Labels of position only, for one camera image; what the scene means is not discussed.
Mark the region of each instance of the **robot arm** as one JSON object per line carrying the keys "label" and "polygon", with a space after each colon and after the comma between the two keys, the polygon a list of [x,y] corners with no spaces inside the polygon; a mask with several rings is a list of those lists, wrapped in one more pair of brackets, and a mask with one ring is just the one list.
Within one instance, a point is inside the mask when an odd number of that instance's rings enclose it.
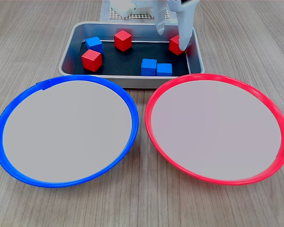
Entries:
{"label": "robot arm", "polygon": [[114,4],[115,10],[119,9],[122,6],[122,3],[125,4],[123,5],[123,7],[126,9],[129,4],[131,4],[131,6],[129,7],[131,9],[127,10],[126,15],[124,14],[123,17],[128,16],[128,14],[130,13],[138,14],[139,12],[145,13],[152,10],[151,12],[155,17],[155,23],[159,35],[162,35],[164,33],[165,14],[168,5],[169,10],[176,12],[177,14],[180,37],[179,48],[182,51],[187,48],[187,45],[189,44],[189,41],[193,34],[195,7],[200,0],[111,0],[111,4],[113,1],[118,2],[118,5]]}

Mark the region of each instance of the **red plate rim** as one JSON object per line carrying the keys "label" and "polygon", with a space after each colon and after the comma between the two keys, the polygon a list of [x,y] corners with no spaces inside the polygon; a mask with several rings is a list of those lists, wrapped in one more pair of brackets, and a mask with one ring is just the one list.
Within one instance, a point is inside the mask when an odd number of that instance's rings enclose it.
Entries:
{"label": "red plate rim", "polygon": [[[244,89],[245,91],[251,93],[253,96],[255,96],[257,99],[259,99],[266,107],[272,112],[272,114],[275,116],[279,127],[281,131],[281,146],[278,151],[278,154],[274,160],[274,162],[270,165],[269,168],[267,168],[265,171],[259,173],[256,176],[247,178],[247,179],[241,179],[241,180],[235,180],[235,181],[224,181],[224,180],[217,180],[217,179],[212,179],[208,177],[204,177],[201,175],[197,175],[184,167],[180,166],[177,164],[174,160],[172,160],[164,151],[163,149],[159,146],[153,131],[152,131],[152,126],[151,126],[151,114],[153,107],[155,106],[157,100],[160,98],[160,96],[169,90],[170,88],[185,83],[185,82],[190,82],[190,81],[197,81],[197,80],[213,80],[213,81],[220,81],[228,84],[235,85],[237,87],[240,87]],[[210,183],[217,183],[217,184],[222,184],[222,185],[246,185],[246,184],[251,184],[251,183],[256,183],[260,182],[274,173],[276,173],[284,164],[284,116],[282,112],[279,110],[279,108],[262,92],[259,90],[255,89],[254,87],[241,82],[239,80],[222,76],[222,75],[216,75],[216,74],[190,74],[190,75],[185,75],[178,77],[176,79],[172,79],[168,81],[167,83],[163,84],[161,87],[159,87],[154,94],[151,96],[145,110],[145,125],[146,125],[146,130],[147,133],[155,146],[155,148],[158,150],[158,152],[168,161],[170,162],[173,166],[178,168],[179,170],[183,171],[184,173],[193,176],[197,179],[207,181]]]}

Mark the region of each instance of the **tray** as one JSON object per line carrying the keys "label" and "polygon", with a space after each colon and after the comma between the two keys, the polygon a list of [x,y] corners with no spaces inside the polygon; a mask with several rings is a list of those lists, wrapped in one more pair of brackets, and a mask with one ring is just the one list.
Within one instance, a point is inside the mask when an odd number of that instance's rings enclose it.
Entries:
{"label": "tray", "polygon": [[[125,30],[133,36],[133,47],[127,52],[114,47],[114,35]],[[74,26],[63,53],[59,72],[94,75],[108,79],[123,88],[158,88],[165,82],[191,73],[204,73],[198,41],[193,36],[187,52],[176,56],[168,50],[170,38],[178,34],[177,24],[166,24],[163,35],[157,33],[155,24],[81,22]],[[96,72],[83,69],[81,55],[86,51],[85,39],[98,36],[103,42],[103,65]],[[173,65],[172,77],[141,76],[142,58],[157,59],[158,63]]]}

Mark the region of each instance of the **wood grain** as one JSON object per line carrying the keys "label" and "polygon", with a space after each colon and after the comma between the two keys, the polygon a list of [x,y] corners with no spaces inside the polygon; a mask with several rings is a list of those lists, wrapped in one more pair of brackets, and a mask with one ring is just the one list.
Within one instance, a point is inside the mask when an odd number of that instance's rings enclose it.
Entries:
{"label": "wood grain", "polygon": [[[59,76],[72,27],[97,21],[101,1],[0,1],[0,115],[22,91]],[[284,1],[201,1],[195,12],[205,72],[240,79],[284,113]],[[226,187],[189,177],[150,142],[152,91],[128,90],[140,130],[128,155],[82,185],[44,189],[0,165],[0,227],[284,227],[284,166],[257,184]]]}

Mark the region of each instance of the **blue cube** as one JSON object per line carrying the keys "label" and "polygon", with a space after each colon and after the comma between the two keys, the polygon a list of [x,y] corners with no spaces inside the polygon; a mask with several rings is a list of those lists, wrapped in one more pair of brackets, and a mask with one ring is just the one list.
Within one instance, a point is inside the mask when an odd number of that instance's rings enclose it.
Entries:
{"label": "blue cube", "polygon": [[172,76],[172,67],[169,63],[157,64],[157,76]]}
{"label": "blue cube", "polygon": [[141,76],[155,76],[157,68],[157,60],[143,59],[141,64]]}
{"label": "blue cube", "polygon": [[103,55],[103,43],[97,36],[86,39],[85,43],[88,50],[97,51]]}

